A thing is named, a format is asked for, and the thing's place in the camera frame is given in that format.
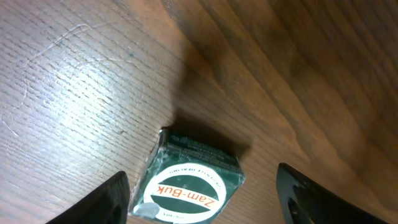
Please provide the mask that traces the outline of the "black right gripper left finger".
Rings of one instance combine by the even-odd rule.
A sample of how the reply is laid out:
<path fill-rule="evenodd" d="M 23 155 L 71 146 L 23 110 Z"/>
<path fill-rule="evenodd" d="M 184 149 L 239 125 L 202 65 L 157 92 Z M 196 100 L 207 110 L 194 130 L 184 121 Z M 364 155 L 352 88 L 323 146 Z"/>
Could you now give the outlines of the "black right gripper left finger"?
<path fill-rule="evenodd" d="M 48 224 L 126 224 L 130 186 L 119 171 Z"/>

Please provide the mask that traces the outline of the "dark snack packet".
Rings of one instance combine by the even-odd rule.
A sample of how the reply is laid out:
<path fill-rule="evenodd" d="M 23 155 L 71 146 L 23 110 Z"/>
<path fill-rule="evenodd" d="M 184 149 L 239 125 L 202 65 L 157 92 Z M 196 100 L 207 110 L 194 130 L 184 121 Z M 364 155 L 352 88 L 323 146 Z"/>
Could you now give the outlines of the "dark snack packet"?
<path fill-rule="evenodd" d="M 231 153 L 161 129 L 132 190 L 129 215 L 162 223 L 211 223 L 245 179 Z"/>

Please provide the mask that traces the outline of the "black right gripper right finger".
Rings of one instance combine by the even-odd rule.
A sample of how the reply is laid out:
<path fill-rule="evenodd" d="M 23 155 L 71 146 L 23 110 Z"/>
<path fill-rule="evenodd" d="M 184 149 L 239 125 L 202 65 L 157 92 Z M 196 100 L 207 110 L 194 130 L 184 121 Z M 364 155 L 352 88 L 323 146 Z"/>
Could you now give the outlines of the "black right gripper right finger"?
<path fill-rule="evenodd" d="M 278 166 L 276 187 L 283 218 L 288 224 L 384 223 L 286 163 Z"/>

